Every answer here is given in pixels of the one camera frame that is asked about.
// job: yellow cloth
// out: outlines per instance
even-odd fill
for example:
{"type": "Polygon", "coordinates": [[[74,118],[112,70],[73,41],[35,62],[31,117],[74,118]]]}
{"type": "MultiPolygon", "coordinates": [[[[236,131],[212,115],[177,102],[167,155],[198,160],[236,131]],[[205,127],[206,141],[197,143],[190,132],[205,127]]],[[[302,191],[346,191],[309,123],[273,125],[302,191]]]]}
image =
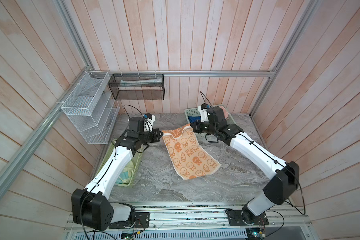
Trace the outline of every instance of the yellow cloth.
{"type": "Polygon", "coordinates": [[[173,168],[182,179],[211,175],[221,166],[199,145],[190,124],[163,133],[173,168]]]}

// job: black mounting plate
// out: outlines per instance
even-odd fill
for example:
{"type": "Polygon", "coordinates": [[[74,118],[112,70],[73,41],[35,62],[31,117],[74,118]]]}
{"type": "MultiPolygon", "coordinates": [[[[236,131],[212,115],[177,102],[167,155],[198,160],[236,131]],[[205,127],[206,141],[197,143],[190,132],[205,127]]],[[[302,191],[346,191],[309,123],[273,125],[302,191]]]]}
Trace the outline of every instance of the black mounting plate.
{"type": "MultiPolygon", "coordinates": [[[[232,211],[233,211],[233,216],[235,218],[228,217],[228,221],[229,221],[230,226],[248,226],[242,220],[243,219],[242,216],[241,216],[241,211],[242,210],[232,210],[232,211]]],[[[265,212],[263,212],[262,214],[260,214],[259,216],[257,216],[254,219],[255,224],[253,226],[257,226],[257,225],[262,226],[263,221],[264,221],[264,225],[269,225],[268,218],[267,218],[267,215],[265,214],[265,212]]]]}
{"type": "MultiPolygon", "coordinates": [[[[136,226],[135,228],[148,228],[149,227],[149,212],[137,212],[135,213],[135,222],[136,226]]],[[[111,223],[109,225],[110,229],[125,229],[125,227],[119,223],[111,223]]]]}

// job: marble surface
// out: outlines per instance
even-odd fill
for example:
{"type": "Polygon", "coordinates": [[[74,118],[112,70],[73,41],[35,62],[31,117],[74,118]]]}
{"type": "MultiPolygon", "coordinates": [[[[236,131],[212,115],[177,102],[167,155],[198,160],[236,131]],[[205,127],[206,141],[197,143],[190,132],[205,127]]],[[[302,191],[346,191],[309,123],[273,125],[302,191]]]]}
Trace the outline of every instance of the marble surface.
{"type": "MultiPolygon", "coordinates": [[[[171,130],[187,124],[184,113],[155,114],[154,128],[171,130]]],[[[248,114],[232,114],[236,123],[261,144],[248,114]]],[[[127,127],[127,115],[117,117],[112,139],[127,127]]],[[[223,142],[200,145],[221,163],[214,174],[183,180],[175,172],[163,140],[150,144],[144,152],[133,187],[114,186],[110,202],[199,201],[246,202],[263,189],[268,179],[263,172],[236,150],[223,142]]]]}

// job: green plastic basket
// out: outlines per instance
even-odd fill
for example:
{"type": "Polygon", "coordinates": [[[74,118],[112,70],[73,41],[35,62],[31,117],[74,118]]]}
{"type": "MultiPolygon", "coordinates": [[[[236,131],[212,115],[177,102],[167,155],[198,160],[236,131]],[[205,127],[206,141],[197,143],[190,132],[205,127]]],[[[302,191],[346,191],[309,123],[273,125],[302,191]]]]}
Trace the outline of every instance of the green plastic basket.
{"type": "MultiPolygon", "coordinates": [[[[107,152],[106,152],[106,155],[104,156],[103,161],[101,162],[101,165],[100,165],[100,167],[99,167],[99,170],[97,171],[97,174],[100,172],[100,170],[103,168],[103,166],[106,164],[107,160],[108,160],[109,157],[111,156],[112,151],[113,151],[113,149],[115,148],[115,147],[114,147],[114,143],[116,142],[116,140],[117,140],[117,138],[113,139],[112,142],[111,142],[111,144],[109,145],[108,150],[107,150],[107,152]]],[[[138,151],[139,151],[139,152],[142,152],[142,151],[143,151],[143,146],[140,147],[140,149],[139,149],[138,151]]],[[[115,185],[121,186],[121,187],[132,187],[132,186],[133,186],[133,182],[134,182],[134,180],[135,180],[137,168],[138,168],[139,165],[140,165],[140,161],[141,161],[141,159],[142,159],[142,156],[143,156],[142,153],[136,152],[136,153],[135,153],[135,156],[133,156],[133,158],[131,159],[131,161],[133,162],[135,168],[134,168],[134,171],[133,171],[133,174],[132,174],[132,177],[131,177],[131,180],[129,181],[129,183],[128,183],[128,184],[115,183],[115,185]]]]}
{"type": "MultiPolygon", "coordinates": [[[[228,109],[223,105],[223,104],[218,104],[218,105],[213,105],[213,107],[218,107],[218,106],[223,106],[226,111],[228,112],[228,109]]],[[[189,119],[188,116],[191,117],[200,117],[200,112],[197,110],[197,108],[188,108],[184,111],[185,113],[185,118],[187,119],[187,122],[189,123],[189,119]]],[[[235,120],[232,118],[232,115],[230,112],[228,112],[228,119],[227,119],[227,124],[236,124],[235,120]]],[[[195,133],[196,138],[198,140],[200,139],[204,139],[206,133],[195,133]]]]}

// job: wooden wall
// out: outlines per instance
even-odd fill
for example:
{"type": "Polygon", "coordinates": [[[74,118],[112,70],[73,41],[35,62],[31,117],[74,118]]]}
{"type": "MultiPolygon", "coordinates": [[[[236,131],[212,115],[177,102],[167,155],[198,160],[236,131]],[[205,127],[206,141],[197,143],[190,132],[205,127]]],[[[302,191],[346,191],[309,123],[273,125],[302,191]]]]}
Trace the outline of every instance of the wooden wall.
{"type": "Polygon", "coordinates": [[[322,2],[254,120],[320,238],[360,237],[360,0],[322,2]]]}
{"type": "MultiPolygon", "coordinates": [[[[96,70],[273,69],[308,0],[64,0],[96,70]]],[[[164,101],[122,101],[179,113],[205,93],[249,113],[267,78],[165,78],[164,101]]]]}
{"type": "MultiPolygon", "coordinates": [[[[0,171],[85,64],[52,0],[0,1],[0,171]]],[[[0,202],[0,239],[61,239],[99,147],[63,115],[0,202]]]]}

